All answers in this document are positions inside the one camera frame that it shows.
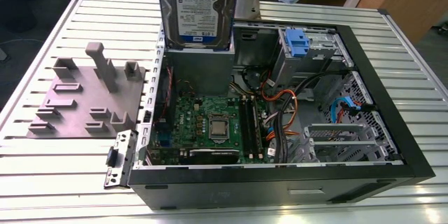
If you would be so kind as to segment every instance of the aluminum table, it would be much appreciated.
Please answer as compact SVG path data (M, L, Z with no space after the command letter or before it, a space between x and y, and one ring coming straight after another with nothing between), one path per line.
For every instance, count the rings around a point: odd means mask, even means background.
M0 114L0 220L64 223L443 223L448 222L448 95L395 22L376 10L262 3L264 19L350 25L436 172L355 204L152 211L132 190L103 189L104 139L27 139L56 57L92 66L90 41L123 66L139 61L151 88L159 0L72 0Z

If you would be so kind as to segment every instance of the metal bracket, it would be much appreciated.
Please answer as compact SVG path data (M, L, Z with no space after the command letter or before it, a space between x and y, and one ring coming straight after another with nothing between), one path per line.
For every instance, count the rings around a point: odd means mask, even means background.
M128 179L134 163L135 145L139 133L135 130L119 132L115 145L107 155L108 166L104 189L128 189Z

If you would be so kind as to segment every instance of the cpu socket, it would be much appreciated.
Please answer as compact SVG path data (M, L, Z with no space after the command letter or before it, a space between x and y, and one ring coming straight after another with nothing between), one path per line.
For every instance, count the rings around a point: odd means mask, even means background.
M230 139L230 118L223 116L208 117L208 138L222 144Z

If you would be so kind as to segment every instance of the hard drive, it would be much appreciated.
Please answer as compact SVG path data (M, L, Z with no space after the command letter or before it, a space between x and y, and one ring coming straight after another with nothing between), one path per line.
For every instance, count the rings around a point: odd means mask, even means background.
M160 0L171 49L230 48L236 0Z

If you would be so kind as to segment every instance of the motherboard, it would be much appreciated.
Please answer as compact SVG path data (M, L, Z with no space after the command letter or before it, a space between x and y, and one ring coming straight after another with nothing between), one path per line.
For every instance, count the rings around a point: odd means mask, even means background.
M260 164L268 162L263 148L260 115L266 102L255 98L179 97L171 132L158 133L160 147L151 160L163 165L183 163Z

